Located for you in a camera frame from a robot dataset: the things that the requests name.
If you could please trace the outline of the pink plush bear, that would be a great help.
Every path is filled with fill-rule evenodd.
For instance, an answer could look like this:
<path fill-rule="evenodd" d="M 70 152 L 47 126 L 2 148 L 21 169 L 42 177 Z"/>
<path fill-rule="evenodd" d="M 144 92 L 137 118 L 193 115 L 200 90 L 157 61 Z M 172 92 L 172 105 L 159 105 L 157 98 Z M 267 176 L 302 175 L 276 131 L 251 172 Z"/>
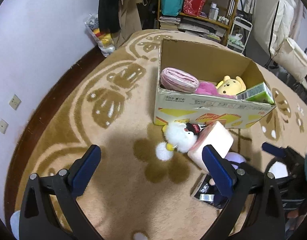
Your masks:
<path fill-rule="evenodd" d="M 201 81 L 198 88 L 194 92 L 195 94 L 200 95 L 208 95 L 208 96 L 215 96 L 215 97 L 222 97 L 222 98 L 229 98 L 229 99 L 237 99 L 235 95 L 225 95 L 220 94 L 217 91 L 217 88 L 214 84 L 210 82 Z"/>

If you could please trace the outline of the purple plush doll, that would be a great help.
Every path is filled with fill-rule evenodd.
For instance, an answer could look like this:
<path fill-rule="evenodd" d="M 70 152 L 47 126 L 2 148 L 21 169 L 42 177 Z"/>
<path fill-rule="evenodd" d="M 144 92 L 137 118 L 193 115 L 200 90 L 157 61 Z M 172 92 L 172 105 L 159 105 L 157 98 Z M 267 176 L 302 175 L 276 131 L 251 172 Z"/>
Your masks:
<path fill-rule="evenodd" d="M 242 163 L 242 162 L 246 162 L 245 157 L 243 157 L 242 155 L 235 153 L 235 152 L 228 152 L 227 155 L 225 156 L 225 159 L 227 159 L 230 162 L 234 162 L 234 163 Z M 235 164 L 232 164 L 232 166 L 235 169 L 238 169 L 238 166 Z"/>

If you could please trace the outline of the green tissue pack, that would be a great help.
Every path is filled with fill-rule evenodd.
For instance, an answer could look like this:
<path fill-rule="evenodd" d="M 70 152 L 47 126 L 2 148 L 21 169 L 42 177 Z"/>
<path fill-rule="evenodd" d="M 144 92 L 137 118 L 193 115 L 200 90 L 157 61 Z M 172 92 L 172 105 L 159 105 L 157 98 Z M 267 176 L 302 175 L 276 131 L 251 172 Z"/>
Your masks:
<path fill-rule="evenodd" d="M 237 94 L 237 99 L 251 102 L 267 103 L 270 105 L 274 104 L 273 95 L 264 82 Z"/>

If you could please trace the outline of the pink towel roll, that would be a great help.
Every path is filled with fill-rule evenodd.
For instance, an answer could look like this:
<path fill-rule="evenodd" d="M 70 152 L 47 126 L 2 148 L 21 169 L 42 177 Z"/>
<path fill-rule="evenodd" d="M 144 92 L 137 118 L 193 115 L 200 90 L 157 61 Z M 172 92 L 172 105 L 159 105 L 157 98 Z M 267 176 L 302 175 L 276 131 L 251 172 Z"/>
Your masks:
<path fill-rule="evenodd" d="M 182 93 L 193 93 L 200 85 L 196 77 L 180 69 L 171 67 L 162 70 L 160 83 L 165 89 Z"/>

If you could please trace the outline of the yellow Pooh plush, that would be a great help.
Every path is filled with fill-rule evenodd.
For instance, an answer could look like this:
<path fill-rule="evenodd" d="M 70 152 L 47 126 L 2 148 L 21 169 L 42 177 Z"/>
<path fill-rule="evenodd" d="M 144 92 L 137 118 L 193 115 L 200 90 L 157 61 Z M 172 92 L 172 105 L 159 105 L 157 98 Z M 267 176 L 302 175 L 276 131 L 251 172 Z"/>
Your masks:
<path fill-rule="evenodd" d="M 225 76 L 217 86 L 218 94 L 234 96 L 240 94 L 246 90 L 246 85 L 241 77 L 237 76 L 232 79 L 230 76 Z"/>

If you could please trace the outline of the pink square plush cushion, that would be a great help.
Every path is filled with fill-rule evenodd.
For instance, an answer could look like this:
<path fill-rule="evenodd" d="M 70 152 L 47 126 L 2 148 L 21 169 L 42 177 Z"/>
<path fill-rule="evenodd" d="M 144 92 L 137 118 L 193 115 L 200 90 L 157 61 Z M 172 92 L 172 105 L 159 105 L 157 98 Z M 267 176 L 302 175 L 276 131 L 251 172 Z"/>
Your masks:
<path fill-rule="evenodd" d="M 188 151 L 188 157 L 203 171 L 207 173 L 208 169 L 202 159 L 204 146 L 211 145 L 218 154 L 225 158 L 234 139 L 229 131 L 219 122 L 215 121 L 209 124 L 198 136 L 194 146 Z"/>

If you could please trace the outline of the beige patterned carpet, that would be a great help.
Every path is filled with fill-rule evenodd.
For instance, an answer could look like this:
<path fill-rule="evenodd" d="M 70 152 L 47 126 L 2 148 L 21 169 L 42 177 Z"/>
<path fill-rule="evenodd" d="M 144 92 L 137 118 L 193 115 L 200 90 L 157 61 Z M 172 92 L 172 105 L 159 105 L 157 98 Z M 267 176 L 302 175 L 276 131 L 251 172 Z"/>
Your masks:
<path fill-rule="evenodd" d="M 155 153 L 165 141 L 163 126 L 153 123 L 164 39 L 218 44 L 179 31 L 133 34 L 78 85 L 47 126 L 21 178 L 18 208 L 31 174 L 48 177 L 69 169 L 97 145 L 100 163 L 76 201 L 100 239 L 203 239 L 222 211 L 191 197 L 201 174 L 210 175 L 209 170 L 203 173 L 188 152 L 175 151 L 168 161 Z M 234 139 L 229 152 L 266 174 L 274 156 L 262 144 L 289 146 L 305 158 L 307 180 L 307 106 L 275 75 L 258 67 L 276 107 L 250 128 L 223 125 Z M 241 230 L 253 197 L 247 197 L 232 233 Z M 56 196 L 50 198 L 61 226 L 70 230 Z M 296 210 L 284 210 L 284 217 L 284 239 L 307 239 L 307 200 Z"/>

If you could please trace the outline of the white fluffy chick plush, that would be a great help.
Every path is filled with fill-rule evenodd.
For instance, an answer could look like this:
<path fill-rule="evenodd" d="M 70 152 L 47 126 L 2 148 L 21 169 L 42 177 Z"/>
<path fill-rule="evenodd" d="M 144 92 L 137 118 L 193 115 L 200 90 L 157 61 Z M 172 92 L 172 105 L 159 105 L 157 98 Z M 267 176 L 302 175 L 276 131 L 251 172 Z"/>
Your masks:
<path fill-rule="evenodd" d="M 162 132 L 165 141 L 156 146 L 156 157 L 161 161 L 168 161 L 173 158 L 175 151 L 187 153 L 206 127 L 206 124 L 192 124 L 190 122 L 171 122 L 163 126 Z"/>

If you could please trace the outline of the wooden shelf unit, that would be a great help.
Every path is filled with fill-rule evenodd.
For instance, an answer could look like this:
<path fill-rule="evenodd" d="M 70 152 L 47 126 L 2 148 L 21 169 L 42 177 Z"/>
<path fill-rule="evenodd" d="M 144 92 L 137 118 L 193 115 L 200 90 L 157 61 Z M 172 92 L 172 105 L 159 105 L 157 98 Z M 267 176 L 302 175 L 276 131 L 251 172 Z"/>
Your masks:
<path fill-rule="evenodd" d="M 239 0 L 158 0 L 157 28 L 227 45 Z"/>

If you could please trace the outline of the white trolley cart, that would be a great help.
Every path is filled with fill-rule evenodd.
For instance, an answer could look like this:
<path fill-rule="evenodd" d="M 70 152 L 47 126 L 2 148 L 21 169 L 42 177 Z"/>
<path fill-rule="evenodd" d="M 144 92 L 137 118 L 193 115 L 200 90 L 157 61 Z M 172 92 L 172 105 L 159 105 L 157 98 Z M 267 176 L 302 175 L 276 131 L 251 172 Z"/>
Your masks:
<path fill-rule="evenodd" d="M 233 51 L 243 54 L 245 52 L 252 29 L 252 23 L 244 18 L 236 16 L 228 36 L 227 47 Z"/>

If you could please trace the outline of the stack of books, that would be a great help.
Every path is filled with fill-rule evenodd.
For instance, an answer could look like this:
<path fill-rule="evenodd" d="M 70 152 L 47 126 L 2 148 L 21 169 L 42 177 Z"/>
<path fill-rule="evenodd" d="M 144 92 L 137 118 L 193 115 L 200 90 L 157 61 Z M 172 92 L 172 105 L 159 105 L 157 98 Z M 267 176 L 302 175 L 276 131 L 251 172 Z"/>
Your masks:
<path fill-rule="evenodd" d="M 159 17 L 159 28 L 163 30 L 178 30 L 178 26 L 181 22 L 179 17 Z"/>

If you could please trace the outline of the wall socket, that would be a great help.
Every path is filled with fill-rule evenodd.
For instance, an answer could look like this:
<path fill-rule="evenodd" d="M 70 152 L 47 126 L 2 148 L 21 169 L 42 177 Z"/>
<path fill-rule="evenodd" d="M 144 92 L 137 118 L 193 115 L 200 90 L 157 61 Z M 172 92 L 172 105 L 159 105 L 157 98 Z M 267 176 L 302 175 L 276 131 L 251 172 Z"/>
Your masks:
<path fill-rule="evenodd" d="M 5 134 L 6 130 L 8 129 L 9 124 L 3 120 L 0 119 L 0 133 Z"/>
<path fill-rule="evenodd" d="M 16 111 L 19 105 L 21 104 L 21 102 L 22 102 L 21 99 L 16 94 L 14 94 L 13 97 L 9 101 L 9 105 L 12 109 Z"/>

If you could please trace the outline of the black tissue pack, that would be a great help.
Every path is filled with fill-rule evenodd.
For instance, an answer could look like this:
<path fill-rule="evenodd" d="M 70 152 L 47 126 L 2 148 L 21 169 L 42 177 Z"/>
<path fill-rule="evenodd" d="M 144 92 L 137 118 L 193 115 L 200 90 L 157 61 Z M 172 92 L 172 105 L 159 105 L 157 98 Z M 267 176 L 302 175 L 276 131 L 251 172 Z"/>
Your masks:
<path fill-rule="evenodd" d="M 191 197 L 222 210 L 225 207 L 228 198 L 220 194 L 217 186 L 210 182 L 211 179 L 211 175 L 201 174 L 199 180 L 192 189 Z"/>

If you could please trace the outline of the red gift bag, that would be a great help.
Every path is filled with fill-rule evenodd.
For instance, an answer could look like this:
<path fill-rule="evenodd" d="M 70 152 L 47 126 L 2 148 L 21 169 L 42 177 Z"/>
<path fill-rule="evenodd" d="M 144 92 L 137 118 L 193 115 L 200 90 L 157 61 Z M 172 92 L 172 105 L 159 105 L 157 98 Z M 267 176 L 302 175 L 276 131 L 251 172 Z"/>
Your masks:
<path fill-rule="evenodd" d="M 184 0 L 183 12 L 190 16 L 200 16 L 207 0 Z"/>

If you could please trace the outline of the plastic bag of toys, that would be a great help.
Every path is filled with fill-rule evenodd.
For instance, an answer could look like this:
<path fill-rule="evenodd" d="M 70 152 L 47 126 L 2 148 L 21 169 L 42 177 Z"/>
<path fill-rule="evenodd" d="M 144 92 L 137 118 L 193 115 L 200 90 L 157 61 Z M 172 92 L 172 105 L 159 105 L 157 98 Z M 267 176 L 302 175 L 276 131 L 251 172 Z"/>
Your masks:
<path fill-rule="evenodd" d="M 110 33 L 100 31 L 98 14 L 90 14 L 85 22 L 86 29 L 94 41 L 97 43 L 104 57 L 108 57 L 115 51 L 115 45 Z"/>

